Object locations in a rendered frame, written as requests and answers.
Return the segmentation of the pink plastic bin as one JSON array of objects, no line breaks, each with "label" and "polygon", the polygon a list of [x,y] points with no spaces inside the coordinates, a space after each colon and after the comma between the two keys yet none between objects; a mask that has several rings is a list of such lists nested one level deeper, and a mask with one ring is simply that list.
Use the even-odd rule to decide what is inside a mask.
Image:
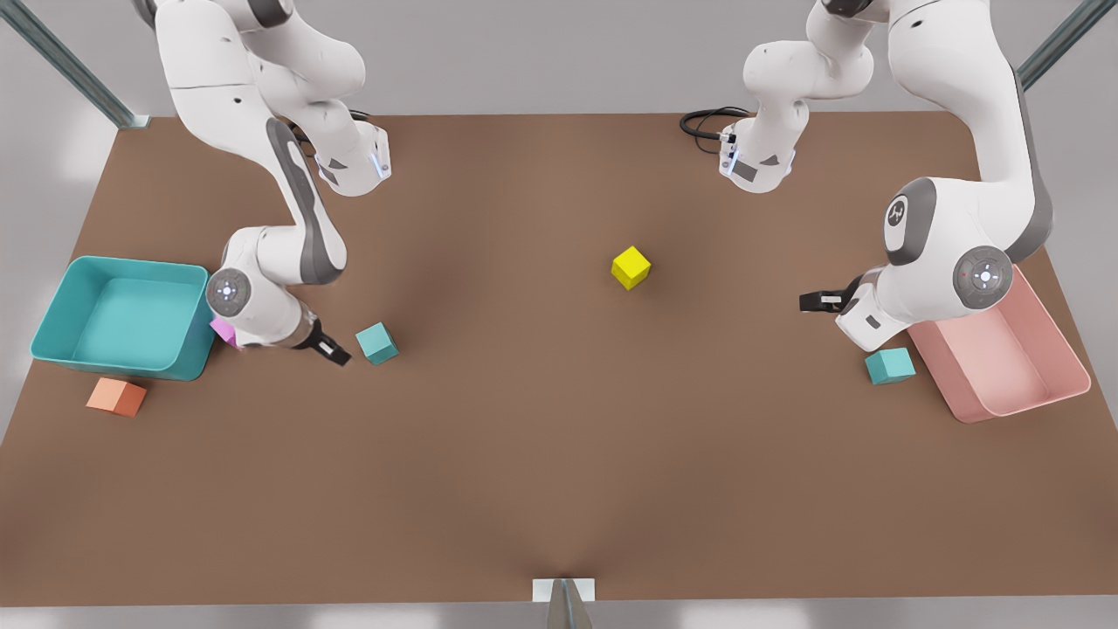
[{"label": "pink plastic bin", "polygon": [[1024,271],[991,309],[908,328],[963,425],[1010,417],[1086,393],[1093,383]]}]

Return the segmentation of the silver frame post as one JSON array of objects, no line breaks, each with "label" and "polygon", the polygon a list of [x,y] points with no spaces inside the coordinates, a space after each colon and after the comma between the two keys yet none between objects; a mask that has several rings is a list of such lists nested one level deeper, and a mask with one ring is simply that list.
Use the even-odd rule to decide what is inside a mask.
[{"label": "silver frame post", "polygon": [[532,581],[532,601],[548,604],[546,629],[594,629],[586,604],[595,600],[595,578],[536,578]]},{"label": "silver frame post", "polygon": [[1082,0],[1018,67],[1022,88],[1027,90],[1034,87],[1116,4],[1118,0]]},{"label": "silver frame post", "polygon": [[143,130],[150,124],[150,116],[135,114],[100,80],[91,69],[72,53],[59,37],[37,17],[23,0],[0,0],[0,18],[15,34],[23,37],[35,53],[53,65],[53,68],[72,87],[79,90],[93,107],[100,109],[120,130]]}]

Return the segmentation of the blue cube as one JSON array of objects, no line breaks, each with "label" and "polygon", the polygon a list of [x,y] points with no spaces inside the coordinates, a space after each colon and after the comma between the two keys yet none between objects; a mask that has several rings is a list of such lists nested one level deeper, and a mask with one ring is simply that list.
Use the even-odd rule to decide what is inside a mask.
[{"label": "blue cube", "polygon": [[362,354],[372,365],[380,365],[380,363],[386,363],[389,359],[399,355],[399,349],[396,346],[389,330],[383,326],[383,322],[377,322],[376,325],[359,331],[356,334],[356,340],[358,340]]},{"label": "blue cube", "polygon": [[866,374],[874,385],[894,384],[917,374],[907,347],[887,347],[864,359]]}]

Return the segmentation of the yellow cube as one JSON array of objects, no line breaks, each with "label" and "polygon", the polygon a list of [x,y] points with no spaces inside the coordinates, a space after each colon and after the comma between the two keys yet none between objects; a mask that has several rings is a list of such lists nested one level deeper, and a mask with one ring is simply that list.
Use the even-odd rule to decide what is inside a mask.
[{"label": "yellow cube", "polygon": [[618,280],[626,290],[632,290],[638,286],[639,282],[646,278],[651,271],[652,264],[639,252],[635,246],[627,247],[612,259],[612,276]]}]

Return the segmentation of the orange cube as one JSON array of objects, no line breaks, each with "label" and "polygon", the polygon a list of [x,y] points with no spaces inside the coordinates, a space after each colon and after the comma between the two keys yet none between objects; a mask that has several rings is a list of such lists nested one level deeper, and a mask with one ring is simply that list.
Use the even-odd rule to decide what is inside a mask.
[{"label": "orange cube", "polygon": [[148,391],[142,385],[120,379],[101,377],[86,406],[119,417],[135,418]]}]

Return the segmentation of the teal plastic bin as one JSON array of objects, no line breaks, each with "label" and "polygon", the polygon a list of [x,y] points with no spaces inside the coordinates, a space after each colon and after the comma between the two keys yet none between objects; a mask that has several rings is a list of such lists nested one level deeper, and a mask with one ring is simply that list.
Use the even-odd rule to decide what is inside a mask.
[{"label": "teal plastic bin", "polygon": [[214,345],[202,266],[79,256],[31,340],[37,361],[117,377],[193,381]]}]

